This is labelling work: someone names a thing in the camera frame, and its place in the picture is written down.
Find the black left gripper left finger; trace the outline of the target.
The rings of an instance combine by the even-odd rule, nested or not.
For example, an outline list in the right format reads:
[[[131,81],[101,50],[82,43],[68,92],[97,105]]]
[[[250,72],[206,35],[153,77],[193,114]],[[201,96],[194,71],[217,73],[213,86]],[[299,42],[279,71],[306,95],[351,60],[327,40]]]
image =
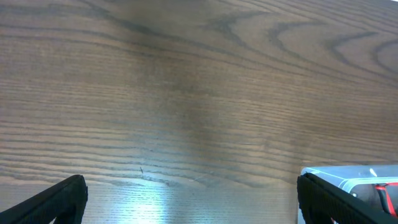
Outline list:
[[[88,201],[82,175],[73,175],[1,212],[1,223],[80,224]]]

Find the clear plastic container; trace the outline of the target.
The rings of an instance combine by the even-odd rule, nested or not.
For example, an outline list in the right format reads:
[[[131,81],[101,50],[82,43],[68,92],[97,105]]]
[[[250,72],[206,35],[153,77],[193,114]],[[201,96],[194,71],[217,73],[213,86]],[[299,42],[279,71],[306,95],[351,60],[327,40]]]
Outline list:
[[[362,200],[374,210],[383,211],[376,184],[397,182],[397,165],[316,166],[304,167],[302,174],[311,173],[348,194]],[[397,186],[387,187],[397,214]]]

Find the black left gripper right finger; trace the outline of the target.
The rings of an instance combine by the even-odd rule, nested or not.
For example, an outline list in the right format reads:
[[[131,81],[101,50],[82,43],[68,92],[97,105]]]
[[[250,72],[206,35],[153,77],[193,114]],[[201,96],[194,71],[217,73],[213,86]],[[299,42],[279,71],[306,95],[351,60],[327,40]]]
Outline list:
[[[306,224],[397,224],[397,218],[371,208],[364,201],[320,177],[297,178],[298,207]]]

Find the red-handled pliers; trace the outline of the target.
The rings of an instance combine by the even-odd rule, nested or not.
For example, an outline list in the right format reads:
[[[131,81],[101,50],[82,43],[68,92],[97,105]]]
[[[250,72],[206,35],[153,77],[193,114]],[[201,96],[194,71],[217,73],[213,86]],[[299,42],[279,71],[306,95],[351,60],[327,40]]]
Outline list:
[[[379,194],[379,198],[381,201],[382,209],[384,212],[390,214],[393,217],[397,217],[396,210],[394,208],[394,205],[392,203],[391,197],[389,195],[389,192],[387,191],[387,187],[390,186],[397,186],[397,182],[389,182],[385,184],[376,184],[374,188]]]

